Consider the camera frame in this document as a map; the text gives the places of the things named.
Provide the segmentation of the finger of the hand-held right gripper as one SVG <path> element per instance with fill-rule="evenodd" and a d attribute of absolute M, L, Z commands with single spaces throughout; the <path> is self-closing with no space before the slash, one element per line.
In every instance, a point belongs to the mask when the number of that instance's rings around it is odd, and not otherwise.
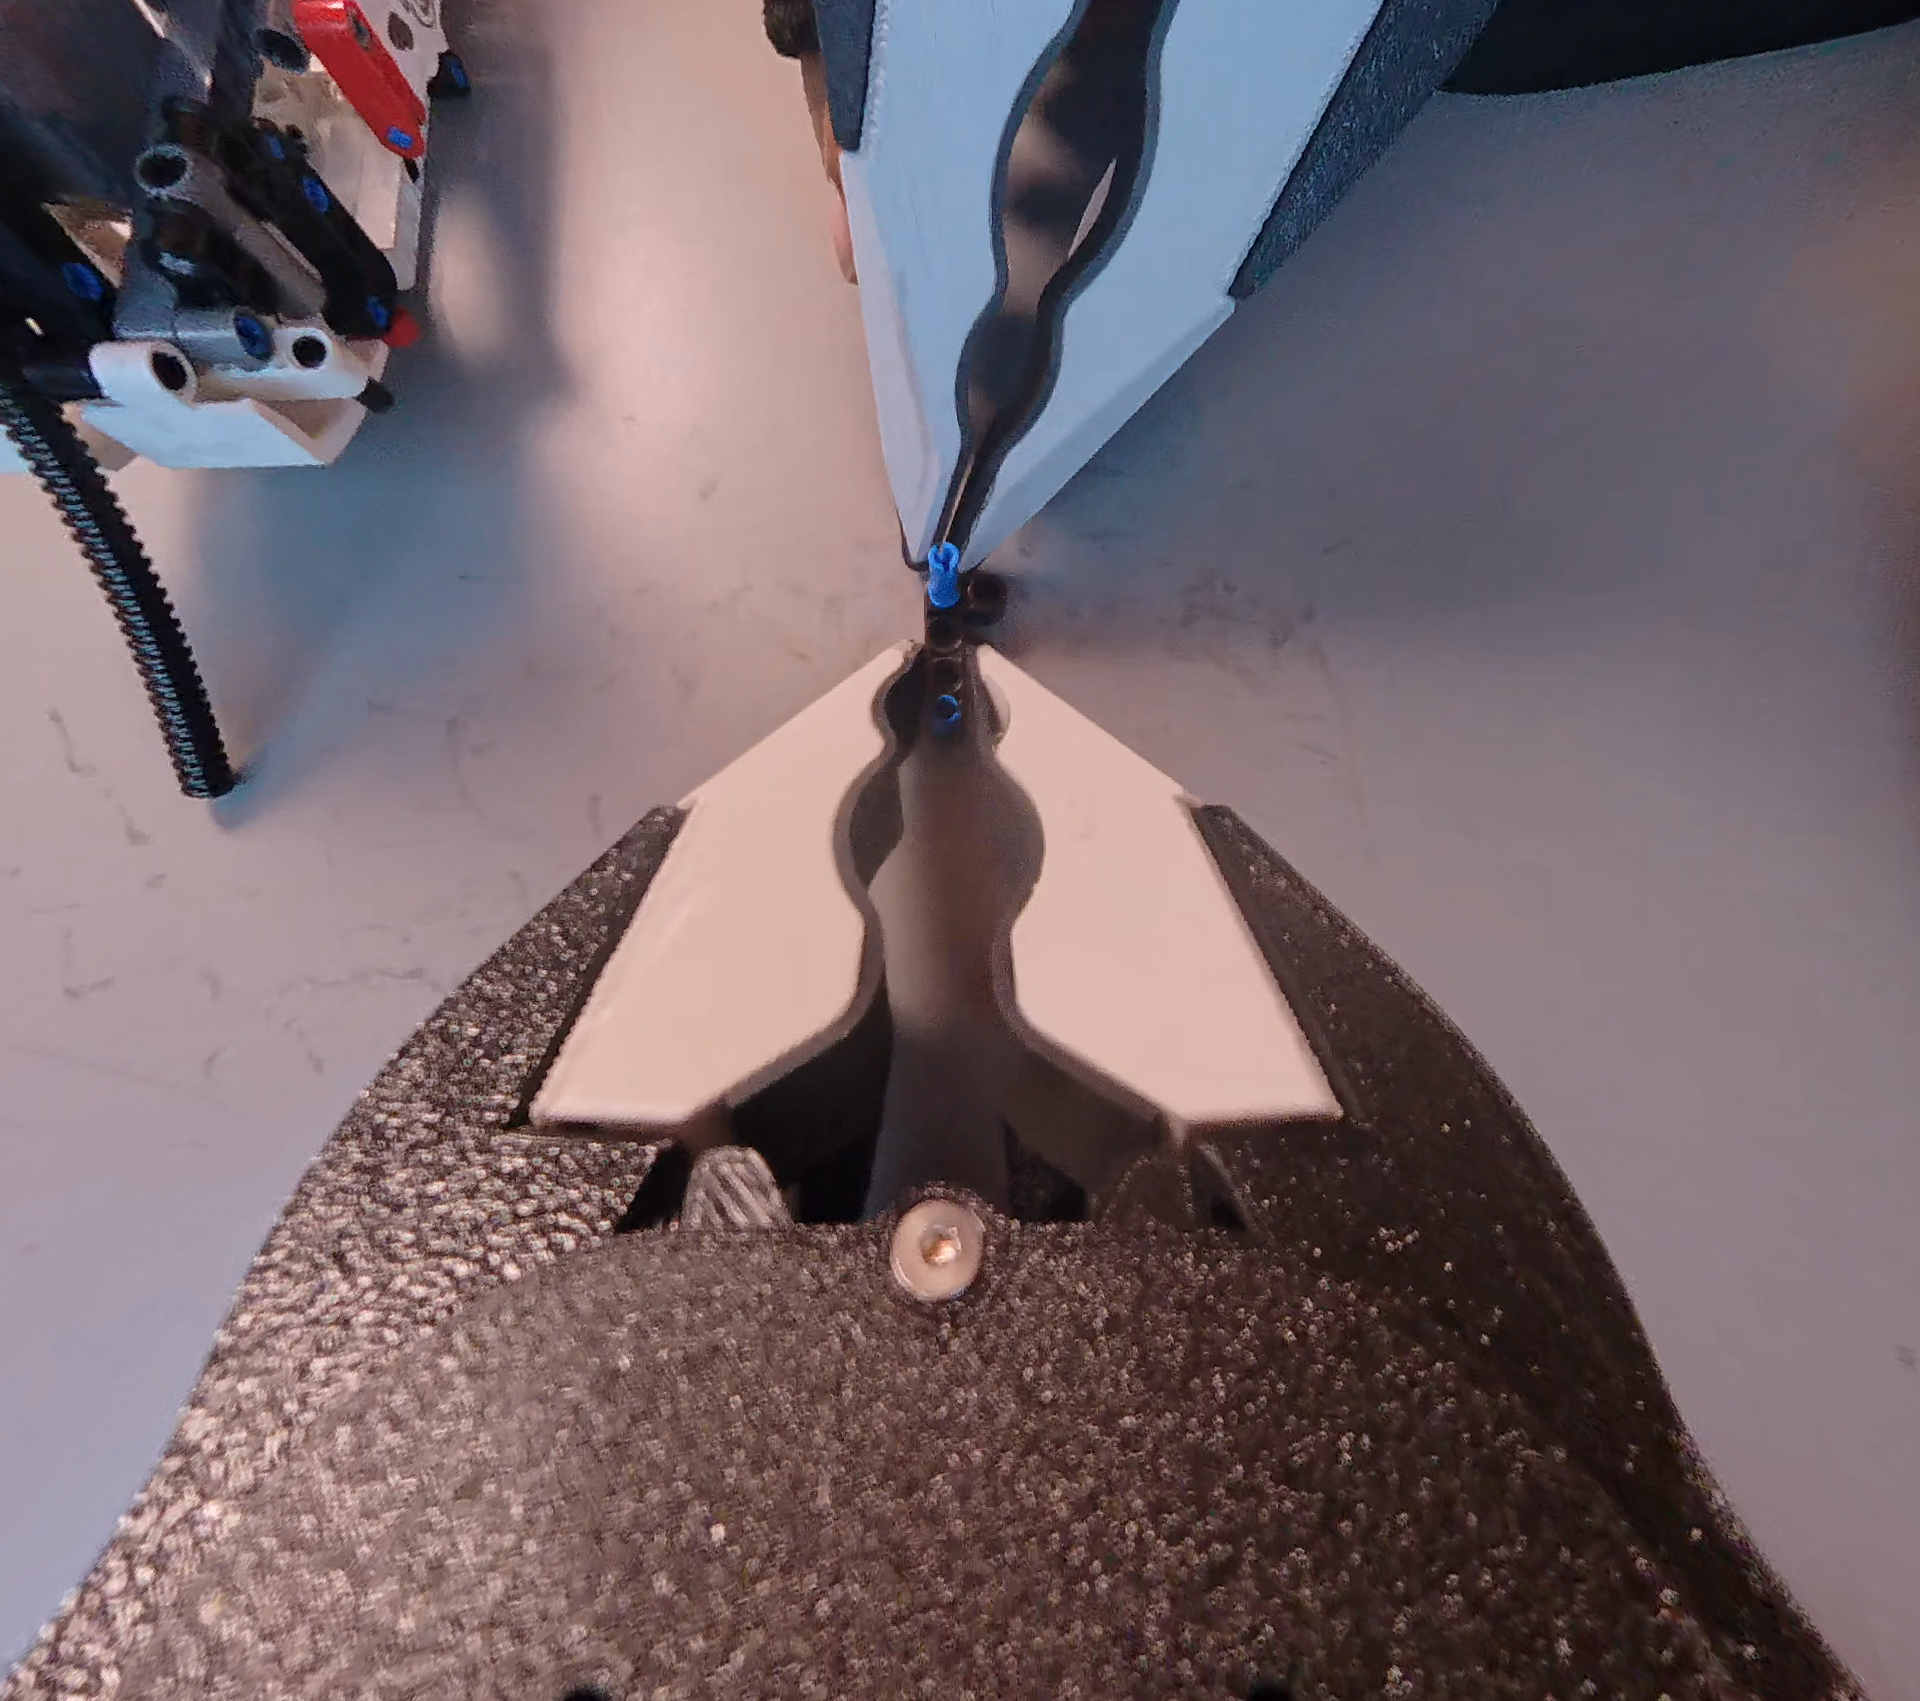
<path fill-rule="evenodd" d="M 1233 278 L 1385 0 L 1162 0 L 1142 154 L 1037 301 L 1041 380 L 955 517 L 1027 525 L 1233 312 Z"/>
<path fill-rule="evenodd" d="M 1086 0 L 878 0 L 844 154 L 861 338 L 902 547 L 949 538 L 973 458 L 968 347 L 1003 299 L 1010 138 Z"/>

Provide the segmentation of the black building beam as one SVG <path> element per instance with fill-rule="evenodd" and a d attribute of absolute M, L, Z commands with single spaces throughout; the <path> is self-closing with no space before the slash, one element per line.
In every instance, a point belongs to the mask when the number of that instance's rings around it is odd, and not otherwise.
<path fill-rule="evenodd" d="M 928 731 L 928 701 L 936 689 L 955 689 L 968 701 L 968 719 L 953 736 Z M 916 650 L 916 736 L 936 747 L 953 747 L 959 739 L 997 743 L 1003 731 L 1003 717 L 997 710 L 990 685 L 981 672 L 976 629 L 966 611 L 928 613 Z"/>

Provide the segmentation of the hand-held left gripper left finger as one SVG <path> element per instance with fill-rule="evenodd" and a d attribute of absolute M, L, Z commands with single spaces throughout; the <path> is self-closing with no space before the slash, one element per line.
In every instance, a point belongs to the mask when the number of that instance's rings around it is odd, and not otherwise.
<path fill-rule="evenodd" d="M 915 657 L 886 646 L 678 804 L 659 873 L 532 1090 L 537 1128 L 683 1136 L 875 1003 L 875 877 L 902 841 L 886 696 Z"/>

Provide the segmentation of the grey desk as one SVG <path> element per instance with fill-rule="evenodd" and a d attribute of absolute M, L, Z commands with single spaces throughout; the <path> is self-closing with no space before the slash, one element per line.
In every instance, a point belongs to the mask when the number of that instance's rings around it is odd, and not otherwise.
<path fill-rule="evenodd" d="M 759 0 L 472 0 L 429 338 L 324 471 L 121 493 L 182 799 L 4 476 L 4 1664 L 375 1067 L 915 628 Z M 1563 1161 L 1739 1515 L 1915 1698 L 1915 33 L 1436 99 L 997 559 Z"/>

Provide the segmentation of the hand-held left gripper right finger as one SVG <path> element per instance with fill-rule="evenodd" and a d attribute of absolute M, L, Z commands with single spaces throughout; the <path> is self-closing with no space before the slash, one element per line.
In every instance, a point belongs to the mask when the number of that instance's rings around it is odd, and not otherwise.
<path fill-rule="evenodd" d="M 1027 1025 L 1175 1133 L 1339 1115 L 1189 792 L 997 650 L 981 672 L 1041 830 L 1010 926 Z"/>

